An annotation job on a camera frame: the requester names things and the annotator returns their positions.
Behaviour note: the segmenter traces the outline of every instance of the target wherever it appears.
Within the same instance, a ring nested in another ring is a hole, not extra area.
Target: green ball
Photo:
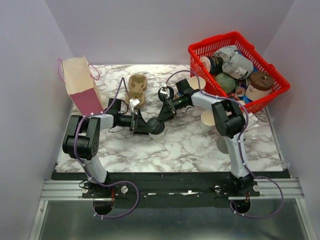
[[[236,88],[235,79],[224,72],[215,76],[214,80],[220,85],[227,95],[232,93]]]

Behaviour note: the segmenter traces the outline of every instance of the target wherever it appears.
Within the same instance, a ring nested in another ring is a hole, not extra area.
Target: bag handle
[[[62,64],[62,60],[61,60],[61,58],[58,58],[58,75],[59,75],[59,78],[61,79],[61,81],[64,84],[66,84],[65,80],[63,80],[62,77],[60,76],[60,62],[61,62],[62,73],[65,73],[64,65]]]
[[[95,66],[93,66],[92,64],[88,64],[88,67],[89,66],[93,67],[98,72],[98,78],[94,78],[94,76],[92,74],[90,74],[90,77],[92,77],[94,80],[99,80],[100,79],[100,72],[98,71],[98,69]]]

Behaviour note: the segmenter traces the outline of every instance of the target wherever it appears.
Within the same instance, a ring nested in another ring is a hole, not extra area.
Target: wall
[[[296,0],[264,57],[291,84],[269,110],[284,160],[293,176],[299,176],[320,239],[319,9],[318,0]]]
[[[1,2],[0,239],[28,239],[71,101],[57,74],[72,53],[43,0]]]
[[[264,53],[294,0],[45,0],[72,53],[93,64],[187,64],[188,46],[231,31]]]

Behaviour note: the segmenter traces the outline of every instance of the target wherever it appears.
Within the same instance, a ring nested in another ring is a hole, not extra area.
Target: marble tabletop
[[[128,82],[133,74],[143,74],[148,78],[146,104],[141,109],[147,121],[158,116],[162,102],[158,99],[158,90],[166,79],[180,70],[189,70],[189,65],[97,65],[100,80],[96,81],[101,99],[107,107],[109,98],[113,98],[121,77]],[[178,73],[169,85],[189,79],[188,72]],[[125,99],[122,86],[118,95]],[[164,136],[152,139],[148,135],[134,135],[128,128],[109,133],[100,132],[98,156],[103,167],[109,172],[225,172],[230,171],[228,154],[219,151],[216,129],[202,132],[200,115],[203,108],[195,107],[186,113],[177,112],[175,119],[165,123]],[[79,114],[74,106],[72,114]],[[269,120],[265,110],[255,114],[258,118],[258,136],[244,142],[248,165],[252,171],[282,171],[282,163],[277,151]],[[83,172],[75,159],[61,151],[57,161],[58,172]]]

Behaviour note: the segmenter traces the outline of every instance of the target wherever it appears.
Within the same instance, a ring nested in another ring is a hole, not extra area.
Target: gift bag
[[[99,113],[104,110],[95,79],[85,56],[61,61],[65,88],[82,115]]]

